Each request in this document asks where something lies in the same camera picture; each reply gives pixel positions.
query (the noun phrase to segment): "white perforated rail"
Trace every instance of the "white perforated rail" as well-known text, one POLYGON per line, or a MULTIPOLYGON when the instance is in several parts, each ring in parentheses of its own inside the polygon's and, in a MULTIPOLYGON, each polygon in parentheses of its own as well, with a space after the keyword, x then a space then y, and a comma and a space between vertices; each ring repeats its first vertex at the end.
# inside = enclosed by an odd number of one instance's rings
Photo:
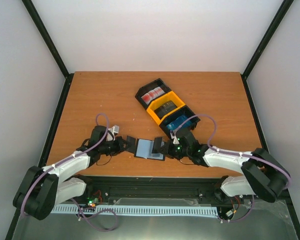
MULTIPOLYGON (((85 214, 94 214, 104 209, 113 210, 118 216, 189 216, 216 218, 216 207, 209 206, 121 206, 98 205, 95 209, 84 210, 85 214)), ((78 208, 74 204, 59 204, 52 210, 53 214, 76 214, 78 208)), ((103 212, 101 215, 112 215, 111 212, 103 212)))

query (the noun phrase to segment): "black frame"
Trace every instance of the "black frame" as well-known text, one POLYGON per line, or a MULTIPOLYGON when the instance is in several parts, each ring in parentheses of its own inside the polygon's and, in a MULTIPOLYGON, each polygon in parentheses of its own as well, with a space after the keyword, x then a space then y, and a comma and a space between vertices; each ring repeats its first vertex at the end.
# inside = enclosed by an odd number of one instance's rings
MULTIPOLYGON (((290 6, 292 5, 294 0, 283 0, 280 8, 278 9, 276 15, 274 16, 271 24, 269 25, 267 31, 265 32, 260 44, 258 45, 257 49, 255 50, 251 60, 249 61, 246 69, 241 75, 242 84, 244 86, 247 99, 251 108, 251 112, 253 115, 253 119, 256 125, 256 129, 260 138, 261 145, 264 149, 268 150, 266 139, 264 137, 257 111, 249 90, 248 86, 248 76, 252 72, 254 66, 258 62, 261 54, 263 53, 264 49, 266 48, 267 44, 271 40, 272 36, 274 35, 276 29, 278 28, 279 24, 281 23, 282 19, 284 18, 285 14, 289 10, 290 6)), ((72 79, 74 77, 74 73, 69 73, 61 56, 59 55, 56 46, 54 45, 44 23, 42 22, 34 4, 31 0, 22 0, 25 8, 27 9, 28 13, 30 14, 34 24, 36 25, 37 29, 39 30, 42 38, 44 39, 48 49, 50 50, 54 60, 56 61, 57 65, 59 66, 65 81, 63 85, 63 89, 61 92, 61 96, 59 98, 55 114, 53 116, 52 124, 50 126, 48 136, 46 142, 44 144, 44 148, 42 151, 42 155, 40 157, 38 166, 43 167, 46 165, 48 156, 53 144, 53 140, 55 138, 58 124, 66 103, 66 99, 70 90, 70 86, 72 83, 72 79)), ((92 180, 103 188, 103 192, 109 193, 107 196, 107 200, 111 201, 112 199, 116 198, 123 198, 123 197, 147 197, 147 198, 197 198, 200 203, 205 203, 206 198, 200 198, 200 193, 209 193, 212 191, 213 185, 219 181, 217 178, 150 178, 150 177, 92 177, 92 180)), ((280 199, 285 200, 293 225, 296 231, 298 239, 300 239, 300 224, 298 217, 296 215, 296 211, 294 205, 291 201, 290 194, 288 190, 285 190, 280 199)), ((213 199, 209 202, 213 206, 217 207, 225 207, 231 206, 230 203, 228 204, 220 204, 215 202, 213 199)), ((16 229, 18 219, 19 219, 20 211, 17 209, 13 216, 10 228, 6 235, 6 240, 11 240, 14 235, 14 231, 16 229)))

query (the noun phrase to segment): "white wall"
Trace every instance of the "white wall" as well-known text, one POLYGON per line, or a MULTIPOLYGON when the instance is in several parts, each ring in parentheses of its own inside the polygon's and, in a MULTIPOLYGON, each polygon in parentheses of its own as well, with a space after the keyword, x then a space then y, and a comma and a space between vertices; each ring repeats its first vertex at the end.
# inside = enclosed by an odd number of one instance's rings
POLYGON ((271 153, 292 176, 300 221, 300 0, 294 1, 248 78, 271 153))
POLYGON ((33 1, 71 72, 242 72, 281 2, 33 1))
POLYGON ((0 240, 38 164, 64 78, 21 0, 0 1, 0 240))

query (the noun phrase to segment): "wooden table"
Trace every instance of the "wooden table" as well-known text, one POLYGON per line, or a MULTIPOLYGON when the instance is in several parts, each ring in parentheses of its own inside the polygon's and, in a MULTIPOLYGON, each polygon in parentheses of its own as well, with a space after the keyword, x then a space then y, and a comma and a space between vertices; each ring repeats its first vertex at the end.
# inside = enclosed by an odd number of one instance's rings
MULTIPOLYGON (((135 94, 143 85, 161 78, 190 109, 215 118, 218 129, 211 143, 219 148, 253 151, 260 147, 257 129, 239 72, 76 72, 66 99, 47 165, 69 156, 91 135, 98 113, 107 114, 110 126, 120 126, 119 136, 153 140, 165 134, 151 119, 135 94)), ((106 121, 100 117, 100 123, 106 121)), ((206 143, 213 131, 201 118, 194 136, 206 143)), ((98 164, 109 156, 101 156, 98 164)), ((191 163, 188 158, 182 162, 191 163)), ((183 165, 134 158, 129 152, 112 157, 104 166, 80 172, 88 176, 219 178, 239 174, 224 168, 183 165)))

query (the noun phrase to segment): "gray floor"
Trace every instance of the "gray floor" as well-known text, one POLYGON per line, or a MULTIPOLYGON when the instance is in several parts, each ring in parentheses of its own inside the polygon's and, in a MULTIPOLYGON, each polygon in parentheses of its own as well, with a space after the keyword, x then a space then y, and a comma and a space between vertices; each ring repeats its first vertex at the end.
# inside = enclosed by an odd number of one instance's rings
MULTIPOLYGON (((237 217, 247 209, 240 207, 237 217)), ((101 227, 111 227, 113 216, 91 220, 101 227)), ((74 214, 50 214, 39 221, 32 217, 18 222, 14 240, 297 240, 285 203, 260 202, 251 214, 238 223, 220 223, 202 217, 133 217, 119 216, 119 227, 98 232, 74 214)))

